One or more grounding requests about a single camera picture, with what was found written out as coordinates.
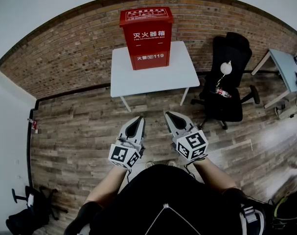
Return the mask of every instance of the person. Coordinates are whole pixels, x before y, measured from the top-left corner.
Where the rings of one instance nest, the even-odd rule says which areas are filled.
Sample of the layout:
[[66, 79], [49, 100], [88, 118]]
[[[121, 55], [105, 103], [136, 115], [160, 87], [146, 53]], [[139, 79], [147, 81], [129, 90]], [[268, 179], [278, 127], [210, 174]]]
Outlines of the person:
[[297, 117], [297, 95], [295, 101], [291, 102], [290, 105], [282, 105], [281, 109], [275, 107], [274, 112], [279, 119]]
[[120, 194], [127, 169], [114, 166], [64, 234], [244, 234], [241, 203], [251, 203], [229, 175], [208, 157], [193, 162], [204, 184], [167, 164], [149, 162]]

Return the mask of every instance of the person's shoe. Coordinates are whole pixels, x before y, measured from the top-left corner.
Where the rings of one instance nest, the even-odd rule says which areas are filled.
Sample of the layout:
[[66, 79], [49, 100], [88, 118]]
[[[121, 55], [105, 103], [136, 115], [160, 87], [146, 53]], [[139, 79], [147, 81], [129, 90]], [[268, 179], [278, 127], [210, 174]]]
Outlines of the person's shoe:
[[147, 162], [146, 169], [148, 169], [149, 167], [152, 167], [153, 165], [155, 165], [154, 162], [152, 162], [152, 161]]
[[177, 163], [174, 162], [173, 160], [169, 160], [169, 161], [166, 163], [166, 165], [168, 165], [168, 166], [173, 166], [173, 167], [177, 167]]

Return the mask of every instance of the table leg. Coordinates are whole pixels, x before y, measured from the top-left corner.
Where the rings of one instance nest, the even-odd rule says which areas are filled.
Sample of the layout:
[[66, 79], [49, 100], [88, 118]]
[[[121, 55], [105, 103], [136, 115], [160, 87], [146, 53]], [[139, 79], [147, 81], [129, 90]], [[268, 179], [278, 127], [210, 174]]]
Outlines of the table leg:
[[184, 92], [184, 94], [183, 94], [183, 97], [182, 97], [182, 100], [181, 100], [180, 106], [182, 106], [182, 105], [183, 105], [183, 102], [184, 102], [184, 99], [185, 99], [185, 97], [186, 97], [186, 94], [187, 94], [187, 92], [188, 92], [188, 89], [189, 89], [189, 87], [187, 87], [187, 88], [185, 89], [185, 92]]
[[280, 96], [276, 97], [274, 100], [272, 100], [270, 103], [265, 105], [265, 109], [269, 108], [270, 106], [272, 106], [273, 104], [277, 103], [278, 101], [280, 101], [282, 98], [284, 98], [285, 96], [287, 96], [288, 94], [290, 94], [289, 91], [286, 91], [284, 93], [282, 93]]
[[260, 61], [260, 63], [256, 66], [256, 68], [252, 71], [252, 75], [254, 76], [256, 74], [256, 72], [263, 66], [263, 64], [268, 60], [268, 58], [270, 57], [270, 51], [267, 52], [267, 54], [265, 55], [265, 57]]
[[131, 108], [129, 107], [127, 101], [125, 101], [124, 97], [121, 96], [120, 98], [121, 98], [122, 102], [124, 103], [125, 107], [127, 107], [128, 111], [131, 112]]

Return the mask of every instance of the white lamp shade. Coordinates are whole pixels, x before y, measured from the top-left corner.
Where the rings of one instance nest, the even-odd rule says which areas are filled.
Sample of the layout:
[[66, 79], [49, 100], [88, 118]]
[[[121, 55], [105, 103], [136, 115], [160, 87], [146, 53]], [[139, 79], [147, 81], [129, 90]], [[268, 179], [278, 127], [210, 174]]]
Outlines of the white lamp shade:
[[231, 61], [229, 61], [228, 63], [223, 63], [220, 66], [220, 70], [224, 75], [229, 75], [232, 72]]

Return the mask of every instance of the black shirt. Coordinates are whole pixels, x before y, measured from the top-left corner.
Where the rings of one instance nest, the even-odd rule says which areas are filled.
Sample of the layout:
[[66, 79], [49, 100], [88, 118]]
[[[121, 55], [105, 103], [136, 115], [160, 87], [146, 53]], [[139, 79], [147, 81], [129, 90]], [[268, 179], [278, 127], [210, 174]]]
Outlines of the black shirt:
[[242, 234], [241, 198], [244, 194], [238, 189], [221, 194], [179, 168], [154, 165], [105, 209], [95, 202], [85, 204], [79, 222], [71, 223], [65, 234], [77, 234], [82, 222], [90, 222], [91, 235]]

